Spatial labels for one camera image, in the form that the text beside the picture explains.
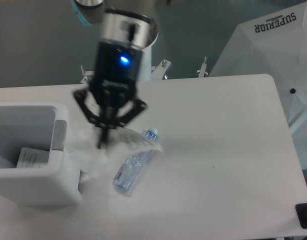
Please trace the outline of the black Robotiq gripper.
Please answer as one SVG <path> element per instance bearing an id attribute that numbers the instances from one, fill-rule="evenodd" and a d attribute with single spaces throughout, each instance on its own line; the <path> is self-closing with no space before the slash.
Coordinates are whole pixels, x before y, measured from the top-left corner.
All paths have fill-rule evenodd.
<path id="1" fill-rule="evenodd" d="M 138 97 L 136 81 L 139 75 L 143 51 L 140 49 L 100 42 L 98 44 L 94 76 L 88 88 L 73 91 L 73 98 L 87 121 L 96 128 L 105 129 L 105 147 L 110 144 L 110 133 L 117 128 L 126 127 L 146 108 L 147 104 Z M 88 92 L 91 92 L 100 107 L 106 107 L 104 119 L 94 114 L 86 105 Z M 119 110 L 128 102 L 130 109 L 123 115 Z"/>

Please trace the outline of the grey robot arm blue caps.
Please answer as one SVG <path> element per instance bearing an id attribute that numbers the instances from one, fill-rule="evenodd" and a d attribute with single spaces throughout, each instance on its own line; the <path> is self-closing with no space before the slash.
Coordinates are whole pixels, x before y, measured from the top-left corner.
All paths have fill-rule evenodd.
<path id="1" fill-rule="evenodd" d="M 122 7 L 105 7 L 94 64 L 94 75 L 73 97 L 87 121 L 101 130 L 96 147 L 108 144 L 109 132 L 125 127 L 146 109 L 137 96 L 143 50 L 151 19 Z"/>

